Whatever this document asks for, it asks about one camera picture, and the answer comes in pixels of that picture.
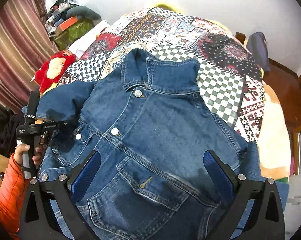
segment black and white checkered fabric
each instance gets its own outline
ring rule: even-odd
[[[160,60],[181,62],[188,58],[197,59],[200,68],[197,85],[200,95],[211,112],[217,113],[229,126],[237,120],[237,111],[243,92],[243,80],[211,65],[205,59],[172,43],[161,43],[151,50]]]
[[[85,82],[96,81],[100,78],[104,63],[110,54],[110,51],[98,54],[93,58],[86,60],[79,60],[73,63],[66,73],[72,76],[74,80],[81,80]]]
[[[171,18],[178,19],[180,21],[185,21],[187,23],[191,23],[194,19],[194,17],[192,17],[192,16],[183,15],[181,13],[165,10],[165,9],[162,9],[162,8],[159,8],[159,7],[152,8],[151,10],[148,11],[148,13],[160,14],[160,15],[163,15],[167,18],[171,17]]]

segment red parrot plush toy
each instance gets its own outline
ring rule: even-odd
[[[76,61],[76,55],[69,50],[59,51],[51,56],[35,74],[35,81],[44,93],[53,83],[58,83],[66,69]]]

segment blue denim jacket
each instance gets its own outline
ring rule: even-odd
[[[208,149],[235,173],[263,180],[256,144],[210,113],[196,84],[198,70],[194,59],[159,61],[133,49],[105,79],[42,96],[37,116],[68,124],[55,133],[39,179],[55,180],[93,149],[100,152],[100,169],[76,203],[100,239],[203,239],[225,209],[203,166]],[[279,187],[284,205],[288,186]],[[249,205],[237,234],[248,214]]]

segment red and beige striped curtain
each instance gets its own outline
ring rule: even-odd
[[[45,0],[8,0],[0,12],[0,103],[15,113],[38,87],[36,70],[58,51],[47,35]]]

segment orange sleeve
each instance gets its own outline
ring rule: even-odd
[[[20,212],[28,183],[29,179],[24,180],[21,167],[12,154],[0,187],[0,222],[14,239],[19,229]]]

